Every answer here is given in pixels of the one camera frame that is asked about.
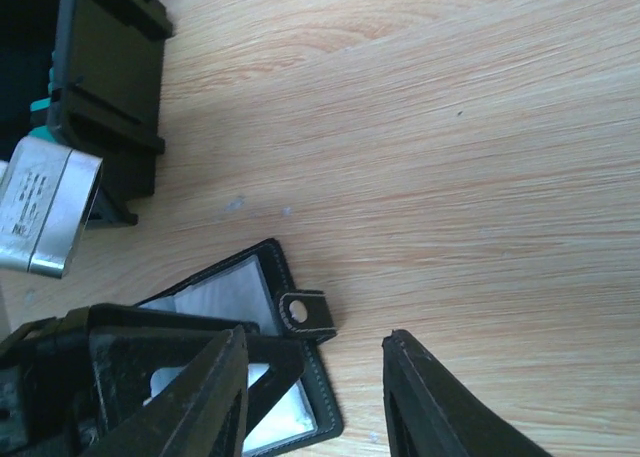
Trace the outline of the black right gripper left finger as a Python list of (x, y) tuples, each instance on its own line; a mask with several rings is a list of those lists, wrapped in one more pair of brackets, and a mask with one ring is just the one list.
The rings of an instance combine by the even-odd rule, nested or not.
[(98, 327), (89, 338), (102, 434), (88, 456), (211, 456), (246, 421), (246, 336)]

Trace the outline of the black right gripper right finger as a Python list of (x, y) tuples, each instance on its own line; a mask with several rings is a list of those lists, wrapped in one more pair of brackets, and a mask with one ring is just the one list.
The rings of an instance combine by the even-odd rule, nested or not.
[(476, 398), (410, 332), (383, 339), (392, 456), (547, 456)]

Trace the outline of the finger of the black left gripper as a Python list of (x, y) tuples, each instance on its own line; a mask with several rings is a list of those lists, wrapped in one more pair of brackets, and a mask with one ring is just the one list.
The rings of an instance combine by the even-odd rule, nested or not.
[(238, 456), (299, 380), (299, 340), (252, 322), (115, 304), (1, 345), (5, 456)]

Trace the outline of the black leather card holder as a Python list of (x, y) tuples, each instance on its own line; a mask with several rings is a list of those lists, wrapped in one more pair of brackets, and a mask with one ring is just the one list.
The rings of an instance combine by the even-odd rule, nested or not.
[(248, 321), (299, 338), (305, 371), (245, 437), (246, 456), (277, 456), (339, 437), (343, 417), (319, 347), (337, 327), (323, 292), (296, 287), (280, 243), (266, 239), (141, 301), (141, 307)]

